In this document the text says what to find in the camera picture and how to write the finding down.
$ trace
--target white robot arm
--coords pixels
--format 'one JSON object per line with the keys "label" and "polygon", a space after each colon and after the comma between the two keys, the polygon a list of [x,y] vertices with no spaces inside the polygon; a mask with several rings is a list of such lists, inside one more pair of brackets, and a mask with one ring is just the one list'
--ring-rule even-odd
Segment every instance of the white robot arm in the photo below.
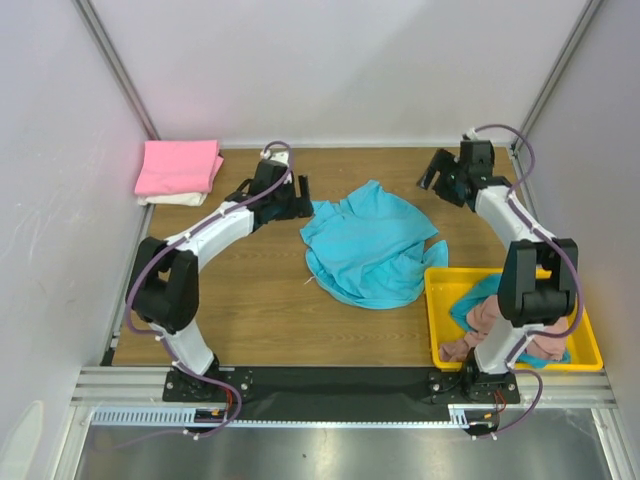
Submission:
{"label": "white robot arm", "polygon": [[[165,240],[148,237],[138,247],[128,297],[142,272],[154,265],[154,258],[167,245],[175,245],[145,272],[133,292],[132,309],[158,332],[176,361],[198,375],[213,378],[219,364],[195,319],[199,271],[233,242],[269,221],[313,213],[305,176],[298,177],[300,196],[296,197],[290,151],[272,154],[265,149],[261,157],[254,178],[245,180],[213,213],[184,232]],[[168,278],[160,278],[166,272]]]}
{"label": "white robot arm", "polygon": [[[520,204],[509,182],[493,175],[494,163],[490,141],[465,136],[459,156],[438,150],[418,182],[428,189],[438,173],[433,185],[436,194],[459,207],[468,205],[508,250],[497,292],[502,318],[470,352],[463,367],[463,387],[464,383],[500,383],[532,340],[527,333],[542,331],[575,306],[576,286],[557,252],[562,250],[577,265],[575,242],[558,239],[541,227]],[[550,277],[537,278],[539,268],[550,271]]]}

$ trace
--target white wall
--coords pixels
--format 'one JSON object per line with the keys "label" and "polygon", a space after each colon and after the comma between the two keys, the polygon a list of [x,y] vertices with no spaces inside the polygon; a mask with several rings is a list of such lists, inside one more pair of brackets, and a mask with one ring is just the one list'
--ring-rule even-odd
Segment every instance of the white wall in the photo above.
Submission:
{"label": "white wall", "polygon": [[605,2],[530,140],[540,218],[580,249],[605,367],[640,447],[640,2]]}
{"label": "white wall", "polygon": [[163,138],[326,146],[521,124],[585,1],[93,3]]}
{"label": "white wall", "polygon": [[0,446],[42,400],[40,480],[107,338],[144,137],[69,0],[3,2],[0,65]]}

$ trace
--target yellow plastic basket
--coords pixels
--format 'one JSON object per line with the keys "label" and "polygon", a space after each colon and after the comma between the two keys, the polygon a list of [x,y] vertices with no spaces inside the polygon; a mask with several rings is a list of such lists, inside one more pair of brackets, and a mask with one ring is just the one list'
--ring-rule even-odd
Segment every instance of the yellow plastic basket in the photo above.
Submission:
{"label": "yellow plastic basket", "polygon": [[[433,363],[441,370],[452,371],[462,367],[460,362],[442,361],[438,353],[440,344],[453,342],[465,334],[449,314],[451,307],[476,283],[493,273],[502,273],[502,269],[432,267],[425,272],[431,354]],[[545,275],[548,276],[548,272],[540,271],[540,278],[544,278]],[[569,316],[569,323],[574,318],[575,312]],[[571,363],[549,363],[543,370],[592,372],[602,368],[602,356],[586,308],[580,326],[567,339],[567,348],[571,354]],[[531,367],[524,363],[517,363],[516,368]]]}

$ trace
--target folded pink towel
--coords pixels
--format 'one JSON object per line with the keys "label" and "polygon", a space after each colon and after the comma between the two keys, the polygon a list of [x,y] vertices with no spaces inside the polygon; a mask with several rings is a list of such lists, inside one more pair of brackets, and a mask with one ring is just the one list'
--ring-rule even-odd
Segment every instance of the folded pink towel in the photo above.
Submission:
{"label": "folded pink towel", "polygon": [[[469,350],[486,338],[498,316],[500,316],[498,296],[491,295],[467,313],[467,323],[475,331],[467,332],[463,338],[455,342],[441,344],[439,349],[440,358],[445,362],[462,362],[467,357]],[[545,327],[544,330],[551,333],[560,333],[564,332],[568,326],[567,317],[560,317],[556,323]],[[560,361],[566,347],[566,338],[548,338],[537,335],[533,337],[526,352],[543,360]]]}
{"label": "folded pink towel", "polygon": [[202,142],[148,141],[136,195],[209,193],[222,165],[216,140]]}

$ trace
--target folded cloth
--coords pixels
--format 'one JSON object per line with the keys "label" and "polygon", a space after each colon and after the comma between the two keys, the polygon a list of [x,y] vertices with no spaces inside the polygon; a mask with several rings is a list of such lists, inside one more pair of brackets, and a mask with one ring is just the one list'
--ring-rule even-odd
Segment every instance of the folded cloth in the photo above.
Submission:
{"label": "folded cloth", "polygon": [[[467,333],[455,342],[441,344],[438,352],[440,359],[445,362],[463,361],[469,350],[485,339],[496,318],[500,316],[496,295],[499,285],[500,275],[489,275],[451,308],[451,316]],[[567,317],[560,317],[554,325],[545,327],[545,330],[552,333],[564,332],[568,324]],[[526,353],[521,354],[518,361],[534,368],[543,368],[550,361],[569,363],[571,356],[566,349],[566,338],[534,336]]]}
{"label": "folded cloth", "polygon": [[424,271],[446,267],[444,241],[426,252],[438,230],[407,201],[376,181],[339,203],[313,202],[314,216],[300,230],[306,260],[318,284],[349,305],[388,309],[407,305],[424,290]]}
{"label": "folded cloth", "polygon": [[207,198],[207,193],[176,193],[175,195],[152,195],[150,197],[138,197],[138,205],[168,204],[186,205],[187,207],[199,207]]}
{"label": "folded cloth", "polygon": [[223,159],[216,140],[202,142],[148,141],[136,195],[209,193]]}

